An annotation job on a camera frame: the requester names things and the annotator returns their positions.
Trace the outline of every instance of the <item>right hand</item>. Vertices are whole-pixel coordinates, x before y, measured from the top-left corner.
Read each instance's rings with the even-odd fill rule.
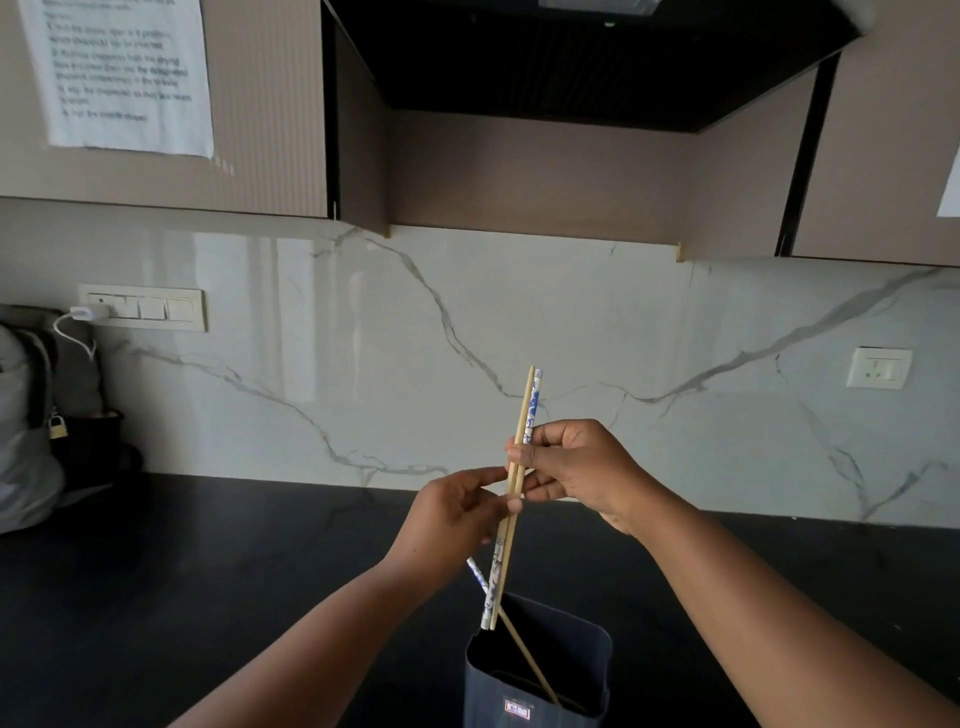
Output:
[[[619,531],[630,533],[637,495],[666,492],[596,420],[558,420],[534,427],[530,445],[505,446],[507,459],[533,468],[523,479],[530,500],[577,498]]]

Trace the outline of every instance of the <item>black range hood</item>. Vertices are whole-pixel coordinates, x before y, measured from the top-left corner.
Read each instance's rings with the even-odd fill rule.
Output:
[[[396,109],[672,132],[709,127],[861,35],[831,0],[329,2]]]

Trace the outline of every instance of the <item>left hand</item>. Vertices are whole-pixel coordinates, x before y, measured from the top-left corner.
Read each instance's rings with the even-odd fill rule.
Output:
[[[431,480],[414,498],[381,567],[410,580],[424,598],[445,586],[500,521],[520,511],[519,496],[483,490],[506,477],[504,468],[479,468]]]

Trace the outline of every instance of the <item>white cable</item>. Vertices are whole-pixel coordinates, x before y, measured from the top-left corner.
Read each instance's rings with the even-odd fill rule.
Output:
[[[92,346],[92,347],[89,347],[89,346],[87,346],[84,342],[82,342],[80,339],[75,339],[75,338],[73,338],[73,336],[71,336],[70,334],[68,334],[68,333],[63,333],[63,332],[60,330],[60,322],[66,320],[66,319],[72,319],[72,318],[73,318],[73,313],[64,313],[62,316],[60,316],[60,317],[54,322],[54,331],[55,331],[57,334],[59,334],[60,336],[62,336],[64,339],[66,339],[67,341],[72,341],[72,342],[73,342],[74,344],[76,344],[77,346],[83,347],[83,348],[84,348],[84,351],[86,352],[86,355],[90,357],[90,361],[93,361],[93,356],[94,356],[94,354],[97,352],[97,342],[96,342],[96,341],[93,342],[93,346]]]

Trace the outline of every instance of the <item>chopstick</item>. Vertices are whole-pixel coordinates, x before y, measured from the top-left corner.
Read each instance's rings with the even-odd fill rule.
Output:
[[[472,557],[467,559],[467,566],[469,566],[470,570],[473,571],[473,575],[477,577],[477,581],[480,582],[480,586],[483,588],[483,591],[489,594],[490,589],[487,587],[487,580],[484,579],[483,573],[476,565],[476,562],[473,561]],[[537,675],[537,680],[540,681],[540,687],[543,688],[543,691],[546,692],[546,694],[550,697],[550,700],[554,705],[560,705],[560,700],[557,697],[557,694],[553,692],[553,688],[550,687],[550,683],[546,681],[543,671],[537,666],[537,661],[534,660],[534,656],[530,654],[530,650],[527,649],[527,645],[523,643],[523,640],[516,631],[516,627],[514,627],[514,624],[510,621],[510,618],[507,617],[507,613],[503,611],[503,607],[501,607],[499,604],[497,605],[496,609],[500,615],[500,618],[503,620],[503,626],[507,628],[510,636],[514,638],[514,642],[519,648],[520,653],[523,655],[523,659],[527,661],[527,665],[529,665],[530,669],[534,671],[535,675]]]
[[[537,403],[540,400],[540,379],[542,377],[543,372],[539,369],[535,369],[534,380],[530,387],[530,400],[527,404],[527,416],[523,426],[523,436],[521,438],[524,444],[529,444],[531,438],[533,437],[534,420],[537,418]],[[510,493],[519,495],[523,490],[523,477],[526,475],[526,469],[522,466],[516,466],[513,463],[511,463],[511,465],[513,466],[512,470],[514,471],[514,477],[511,480],[508,472],[507,487]],[[503,548],[503,561],[500,564],[500,579],[494,588],[496,591],[496,596],[494,598],[495,609],[498,609],[500,606],[500,599],[503,598],[503,590],[507,583],[507,568],[510,566],[510,552],[514,545],[515,531],[516,513],[511,514],[510,518],[507,519],[507,535]],[[496,611],[494,611],[493,619],[491,620],[491,629],[496,626],[496,614]]]
[[[527,410],[530,407],[530,399],[533,396],[535,368],[530,367],[530,374],[527,376],[527,386],[523,392],[523,404],[520,406],[520,418],[516,423],[516,435],[514,443],[519,445],[523,442],[523,430],[527,423]],[[507,471],[507,493],[512,493],[516,481],[517,466],[510,464]],[[511,516],[506,521],[501,521],[496,528],[496,541],[493,544],[493,559],[490,564],[490,588],[487,590],[487,598],[483,603],[483,617],[480,619],[480,629],[493,629],[496,626],[496,609],[499,603],[497,595],[500,593],[500,565],[503,563],[503,551],[507,543],[507,530]]]

